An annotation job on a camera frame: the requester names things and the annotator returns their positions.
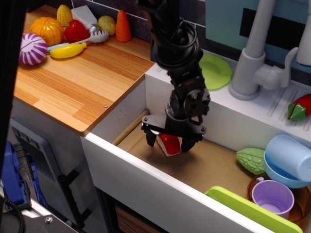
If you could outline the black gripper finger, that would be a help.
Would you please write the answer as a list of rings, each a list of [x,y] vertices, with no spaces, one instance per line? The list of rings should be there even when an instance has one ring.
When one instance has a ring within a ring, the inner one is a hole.
[[[150,147],[153,147],[156,141],[157,133],[154,131],[146,132],[146,141]]]
[[[182,152],[183,153],[188,152],[196,143],[197,143],[196,138],[183,137],[182,138],[182,144],[181,144]]]

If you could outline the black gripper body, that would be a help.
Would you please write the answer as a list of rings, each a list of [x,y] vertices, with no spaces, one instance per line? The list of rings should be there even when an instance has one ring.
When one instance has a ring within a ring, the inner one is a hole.
[[[197,125],[191,122],[190,119],[178,120],[168,115],[165,111],[159,114],[143,116],[141,129],[146,133],[147,131],[154,131],[158,135],[168,134],[172,136],[192,137],[197,141],[201,141],[203,135],[207,132],[202,125]]]

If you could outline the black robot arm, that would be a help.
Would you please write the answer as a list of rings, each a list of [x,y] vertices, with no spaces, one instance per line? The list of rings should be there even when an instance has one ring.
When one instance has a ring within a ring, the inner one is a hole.
[[[203,51],[196,29],[179,16],[177,0],[138,0],[148,19],[152,36],[152,57],[166,70],[174,86],[165,111],[142,118],[142,130],[149,146],[157,135],[182,138],[182,152],[203,139],[203,116],[209,111],[210,95],[199,62]]]

